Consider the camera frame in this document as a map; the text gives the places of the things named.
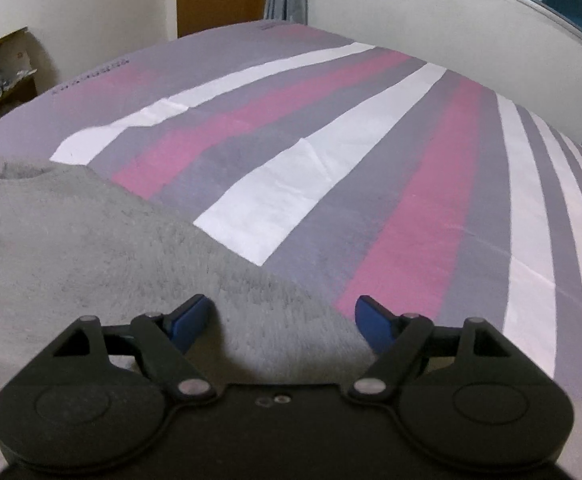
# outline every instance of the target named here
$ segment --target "gray blanket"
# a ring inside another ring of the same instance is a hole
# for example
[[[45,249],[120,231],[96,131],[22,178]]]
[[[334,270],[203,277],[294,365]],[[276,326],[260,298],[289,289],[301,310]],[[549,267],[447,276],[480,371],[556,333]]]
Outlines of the gray blanket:
[[[92,170],[0,160],[0,387],[79,316],[125,323],[198,292],[218,319],[187,357],[218,386],[346,383],[373,360],[333,308]]]

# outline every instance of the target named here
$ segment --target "bed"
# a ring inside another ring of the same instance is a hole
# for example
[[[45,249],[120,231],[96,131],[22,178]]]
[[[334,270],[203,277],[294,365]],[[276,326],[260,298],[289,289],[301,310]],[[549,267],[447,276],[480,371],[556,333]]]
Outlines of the bed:
[[[0,120],[344,316],[485,317],[582,406],[582,147],[450,70],[252,22],[124,56]]]

